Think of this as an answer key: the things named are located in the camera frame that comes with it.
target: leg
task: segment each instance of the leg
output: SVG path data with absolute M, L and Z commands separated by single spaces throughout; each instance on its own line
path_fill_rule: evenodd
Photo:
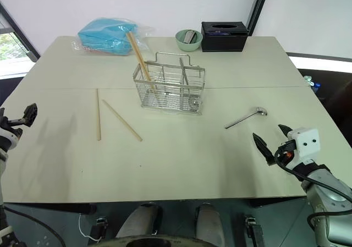
M 153 204 L 139 206 L 123 223 L 116 238 L 154 234 L 161 222 L 162 209 Z
M 220 215 L 210 204 L 203 203 L 196 210 L 196 238 L 218 247 L 225 247 Z

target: metal ladle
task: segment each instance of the metal ladle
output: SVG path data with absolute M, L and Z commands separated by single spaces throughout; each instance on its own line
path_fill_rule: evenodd
M 228 128 L 232 127 L 232 126 L 235 126 L 236 124 L 244 121 L 245 119 L 248 119 L 249 117 L 251 117 L 251 116 L 253 116 L 255 114 L 266 116 L 266 115 L 268 115 L 268 112 L 266 111 L 266 109 L 264 109 L 262 107 L 256 107 L 254 113 L 246 115 L 246 116 L 244 116 L 244 117 L 242 117 L 242 118 L 240 118 L 240 119 L 238 119 L 238 120 L 236 120 L 236 121 L 234 121 L 232 123 L 229 123 L 229 124 L 225 125 L 225 129 L 228 129 Z

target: green bowl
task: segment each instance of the green bowl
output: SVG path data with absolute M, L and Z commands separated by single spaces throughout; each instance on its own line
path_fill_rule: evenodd
M 176 35 L 175 35 L 176 43 L 178 45 L 178 48 L 180 48 L 182 51 L 192 52 L 192 51 L 195 51 L 199 48 L 200 43 L 203 40 L 203 35 L 200 32 L 195 31 L 196 35 L 197 35 L 196 42 L 195 43 L 183 43 L 181 41 L 183 41 L 185 39 L 185 35 L 186 35 L 187 31 L 189 31 L 189 30 L 182 30 L 182 31 L 179 31 L 178 33 L 176 33 Z

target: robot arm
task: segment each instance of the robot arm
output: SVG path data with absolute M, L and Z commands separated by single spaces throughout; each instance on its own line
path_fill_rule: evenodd
M 13 126 L 26 125 L 31 127 L 37 116 L 37 105 L 34 103 L 26 107 L 22 119 L 8 120 L 4 116 L 4 110 L 4 108 L 0 108 L 0 178 L 5 171 L 8 150 L 15 148 L 22 136 L 22 129 L 14 129 Z M 12 227 L 8 226 L 0 182 L 0 247 L 5 246 L 26 247 L 26 244 L 18 241 Z
M 317 129 L 279 127 L 288 141 L 274 155 L 266 143 L 253 133 L 257 148 L 268 165 L 277 164 L 302 182 L 301 187 L 314 211 L 307 221 L 315 231 L 317 245 L 352 246 L 352 190 L 325 165 L 315 162 L 320 151 Z

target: white wall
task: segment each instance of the white wall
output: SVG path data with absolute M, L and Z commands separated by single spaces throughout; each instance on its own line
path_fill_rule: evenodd
M 352 58 L 352 0 L 266 0 L 254 35 L 286 52 Z
M 39 53 L 60 35 L 76 35 L 98 17 L 128 18 L 153 36 L 200 30 L 202 21 L 243 21 L 254 0 L 0 0 Z

